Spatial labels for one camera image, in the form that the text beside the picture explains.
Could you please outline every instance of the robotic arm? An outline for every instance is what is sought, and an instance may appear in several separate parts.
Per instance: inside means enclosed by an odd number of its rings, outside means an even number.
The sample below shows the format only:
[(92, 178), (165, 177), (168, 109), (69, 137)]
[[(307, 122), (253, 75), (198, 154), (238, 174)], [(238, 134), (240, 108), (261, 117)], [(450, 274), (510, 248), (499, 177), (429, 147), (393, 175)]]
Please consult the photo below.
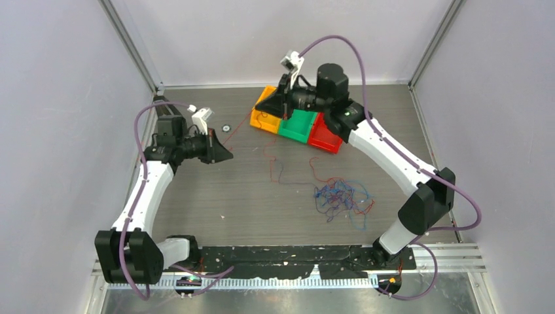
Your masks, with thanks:
[(414, 156), (369, 113), (372, 125), (380, 134), (374, 131), (365, 119), (364, 107), (349, 98), (349, 78), (339, 65), (321, 65), (317, 70), (316, 86), (312, 86), (298, 74), (303, 62), (304, 58), (299, 58), (297, 52), (289, 52), (281, 61), (289, 73), (282, 75), (274, 93), (255, 108), (284, 120), (289, 119), (295, 109), (323, 113), (324, 122), (333, 134), (364, 152), (395, 180), (408, 199), (399, 210), (398, 219), (372, 246), (375, 262), (388, 264), (453, 207), (454, 191), (421, 171), (435, 173), (452, 184), (455, 175), (448, 168), (438, 171)]
[[(163, 97), (156, 102), (168, 102)], [(187, 122), (173, 105), (156, 107), (158, 131), (152, 136), (152, 145), (144, 151), (147, 160), (148, 179), (135, 204), (134, 214), (126, 230), (124, 251), (127, 269), (135, 283), (155, 284), (160, 280), (162, 270), (176, 262), (186, 260), (192, 252), (193, 239), (189, 236), (173, 236), (162, 243), (152, 240), (152, 224), (164, 191), (170, 184), (177, 168), (185, 159), (199, 158), (205, 164), (213, 164), (233, 158), (216, 136), (214, 129), (207, 127), (207, 121), (213, 114), (210, 108), (198, 109), (190, 106), (193, 113), (191, 128), (196, 128), (194, 135), (189, 135)], [(118, 256), (118, 243), (128, 213), (141, 187), (144, 168), (140, 167), (137, 180), (123, 212), (110, 230), (97, 233), (95, 247), (98, 259), (109, 283), (126, 283)]]

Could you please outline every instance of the gray tabletop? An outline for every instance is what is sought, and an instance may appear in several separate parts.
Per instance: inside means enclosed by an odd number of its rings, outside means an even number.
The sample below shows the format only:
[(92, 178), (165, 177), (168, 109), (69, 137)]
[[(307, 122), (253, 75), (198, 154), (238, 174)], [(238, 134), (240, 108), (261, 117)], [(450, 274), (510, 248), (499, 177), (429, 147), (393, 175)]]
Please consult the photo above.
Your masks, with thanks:
[[(229, 124), (236, 130), (260, 96), (262, 88), (222, 88), (168, 90), (172, 101), (197, 107), (211, 107), (209, 121), (223, 142), (230, 133), (221, 128)], [(406, 86), (369, 86), (370, 111), (382, 126), (426, 162), (431, 162), (423, 133)], [(351, 88), (351, 97), (361, 101), (361, 88)], [(314, 187), (310, 184), (278, 184), (270, 180), (270, 157), (283, 164), (283, 183), (314, 183), (309, 159), (314, 160), (318, 177), (343, 177), (360, 181), (375, 204), (367, 215), (365, 231), (355, 229), (345, 212), (327, 222), (315, 210)], [(234, 159), (205, 165), (187, 160), (164, 194), (153, 237), (161, 241), (178, 234), (196, 236), (200, 245), (331, 245), (370, 244), (397, 218), (406, 196), (384, 170), (370, 158), (343, 144), (337, 155), (323, 152), (292, 139), (258, 130), (246, 121), (226, 143)], [(276, 164), (274, 179), (280, 168)], [(363, 216), (354, 223), (363, 225)], [(438, 225), (448, 225), (447, 217)], [(452, 232), (436, 232), (424, 243), (456, 241)]]

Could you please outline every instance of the plastic bin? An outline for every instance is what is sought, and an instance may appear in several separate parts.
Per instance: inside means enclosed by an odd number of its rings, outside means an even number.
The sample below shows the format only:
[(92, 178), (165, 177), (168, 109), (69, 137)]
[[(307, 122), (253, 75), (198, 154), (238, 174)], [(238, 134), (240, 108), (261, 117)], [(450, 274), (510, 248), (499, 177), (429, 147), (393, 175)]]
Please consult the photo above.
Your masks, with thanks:
[[(259, 100), (257, 100), (257, 103), (266, 99), (266, 97), (272, 94), (274, 90), (276, 90), (275, 87), (266, 86), (266, 88), (260, 95)], [(253, 126), (254, 128), (258, 128), (264, 131), (278, 134), (280, 124), (281, 124), (280, 118), (258, 111), (253, 107), (253, 111), (251, 112), (250, 125)]]
[(308, 144), (320, 149), (323, 149), (332, 154), (337, 154), (341, 147), (343, 140), (341, 137), (331, 133), (324, 123), (324, 114), (319, 113), (310, 131), (308, 137)]
[(306, 144), (315, 119), (316, 113), (294, 110), (289, 120), (281, 121), (277, 134)]

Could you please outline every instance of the purple cable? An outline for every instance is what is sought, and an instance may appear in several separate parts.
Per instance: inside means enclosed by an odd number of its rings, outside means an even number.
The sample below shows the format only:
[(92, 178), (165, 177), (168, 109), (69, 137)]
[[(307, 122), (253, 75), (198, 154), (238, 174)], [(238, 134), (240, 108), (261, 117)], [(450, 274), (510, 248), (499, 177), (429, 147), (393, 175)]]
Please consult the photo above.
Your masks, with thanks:
[(148, 179), (148, 175), (149, 175), (149, 172), (148, 172), (148, 169), (147, 169), (147, 158), (145, 157), (145, 153), (143, 152), (143, 145), (141, 145), (141, 140), (139, 138), (139, 119), (141, 118), (143, 113), (150, 110), (151, 108), (154, 108), (154, 107), (157, 107), (157, 106), (165, 106), (165, 105), (174, 105), (174, 106), (180, 106), (180, 107), (188, 107), (189, 106), (185, 103), (177, 103), (177, 102), (174, 102), (174, 101), (164, 101), (164, 102), (160, 102), (160, 103), (153, 103), (152, 105), (148, 105), (145, 108), (142, 108), (139, 111), (139, 113), (137, 114), (137, 116), (135, 117), (135, 122), (133, 123), (135, 143), (137, 144), (137, 148), (139, 149), (139, 157), (141, 158), (141, 163), (142, 163), (142, 166), (143, 166), (143, 180), (141, 182), (141, 186), (139, 187), (139, 190), (137, 191), (137, 195), (135, 196), (135, 199), (133, 200), (133, 203), (131, 204), (131, 208), (129, 209), (129, 213), (127, 214), (127, 218), (125, 218), (125, 222), (123, 224), (123, 230), (122, 230), (122, 233), (121, 233), (121, 236), (120, 236), (119, 247), (118, 247), (118, 255), (119, 255), (119, 260), (120, 260), (120, 266), (121, 266), (122, 271), (123, 271), (123, 276), (127, 280), (127, 283), (131, 286), (131, 289), (133, 289), (133, 291), (142, 300), (145, 300), (145, 301), (150, 298), (151, 290), (150, 290), (149, 285), (146, 285), (147, 293), (143, 294), (139, 290), (139, 287), (137, 287), (137, 285), (135, 284), (135, 281), (133, 281), (133, 278), (131, 278), (131, 274), (129, 273), (129, 270), (127, 269), (127, 264), (125, 263), (125, 256), (124, 256), (125, 235), (127, 234), (127, 228), (129, 227), (129, 222), (131, 221), (132, 216), (133, 216), (133, 212), (135, 211), (135, 208), (137, 207), (137, 203), (139, 202), (139, 199), (141, 198), (141, 195), (143, 194), (143, 190), (145, 189), (145, 185), (147, 183), (147, 179)]
[[(370, 125), (370, 127), (372, 128), (372, 130), (374, 131), (374, 133), (376, 133), (380, 138), (383, 137), (381, 131), (374, 125), (374, 123), (372, 122), (372, 119), (370, 117), (370, 114), (368, 113), (368, 102), (367, 102), (367, 97), (366, 97), (366, 74), (365, 74), (365, 68), (364, 68), (364, 63), (363, 60), (361, 58), (361, 55), (359, 53), (359, 51), (355, 48), (355, 45), (349, 40), (346, 39), (345, 37), (341, 36), (341, 35), (327, 35), (324, 36), (316, 41), (314, 41), (312, 44), (308, 45), (308, 47), (306, 47), (303, 51), (301, 51), (298, 56), (302, 57), (304, 56), (310, 49), (312, 49), (314, 46), (316, 46), (317, 44), (326, 41), (328, 39), (339, 39), (341, 41), (344, 41), (346, 44), (348, 44), (351, 49), (353, 50), (353, 52), (355, 53), (355, 55), (357, 56), (357, 60), (359, 62), (359, 67), (361, 68), (361, 76), (362, 76), (362, 80), (363, 80), (363, 105), (364, 105), (364, 112), (365, 112), (365, 117), (366, 120), (368, 122), (368, 124)], [(438, 181), (441, 184), (444, 184), (445, 186), (447, 186), (448, 188), (451, 188), (452, 190), (454, 190), (455, 192), (457, 192), (459, 195), (461, 195), (462, 197), (464, 197), (475, 209), (476, 211), (476, 221), (474, 221), (472, 224), (468, 225), (468, 226), (464, 226), (464, 227), (434, 227), (434, 228), (430, 228), (429, 231), (437, 231), (437, 230), (448, 230), (448, 231), (464, 231), (464, 230), (470, 230), (472, 228), (477, 227), (480, 222), (482, 222), (482, 210), (480, 209), (480, 206), (478, 206), (478, 204), (476, 203), (476, 201), (474, 201), (474, 199), (472, 199), (472, 197), (470, 197), (470, 195), (468, 195), (465, 191), (463, 191), (462, 189), (460, 189), (458, 186), (455, 186), (447, 181), (445, 181), (444, 179), (438, 177), (437, 175), (435, 175), (434, 173), (431, 173), (428, 170), (425, 169), (420, 169), (420, 166), (413, 160), (411, 160), (407, 155), (405, 155), (400, 149), (398, 149), (388, 138), (383, 138), (383, 140), (397, 153), (399, 154), (399, 156), (403, 157), (403, 159), (405, 159), (409, 164), (411, 164), (413, 167), (415, 167), (418, 171), (422, 172), (423, 174), (427, 175), (430, 178), (433, 178), (434, 180)]]
[[(432, 277), (432, 282), (430, 283), (430, 286), (428, 287), (428, 289), (426, 289), (421, 294), (418, 294), (418, 295), (415, 295), (415, 296), (397, 296), (396, 294), (392, 294), (391, 297), (394, 298), (394, 299), (403, 300), (403, 301), (411, 301), (411, 300), (416, 300), (418, 298), (421, 298), (421, 297), (425, 296), (426, 294), (429, 294), (430, 291), (432, 291), (432, 288), (435, 286), (435, 282), (437, 281), (437, 273), (438, 273), (437, 258), (432, 253), (432, 250), (429, 247), (425, 246), (422, 243), (415, 243), (415, 244), (423, 247), (432, 256), (432, 260), (434, 262), (434, 276)], [(389, 284), (387, 285), (387, 287), (385, 289), (382, 289), (382, 288), (378, 287), (378, 290), (383, 294), (389, 295), (389, 292), (387, 291), (388, 286), (389, 286)]]
[(218, 281), (220, 281), (223, 277), (227, 276), (228, 273), (230, 273), (233, 270), (233, 266), (229, 267), (226, 271), (223, 271), (221, 273), (217, 273), (215, 275), (202, 275), (199, 273), (195, 273), (192, 270), (188, 270), (184, 267), (181, 267), (179, 265), (172, 265), (171, 267), (173, 268), (177, 268), (178, 270), (184, 271), (186, 273), (190, 273), (191, 275), (195, 275), (197, 277), (201, 277), (201, 278), (216, 278), (216, 280), (214, 280), (210, 285), (206, 286), (205, 288), (200, 289), (199, 291), (196, 291), (195, 293), (191, 294), (190, 296), (197, 296), (199, 294), (203, 294), (206, 291), (208, 291), (208, 289), (210, 289), (213, 285), (215, 285), (216, 283), (218, 283)]

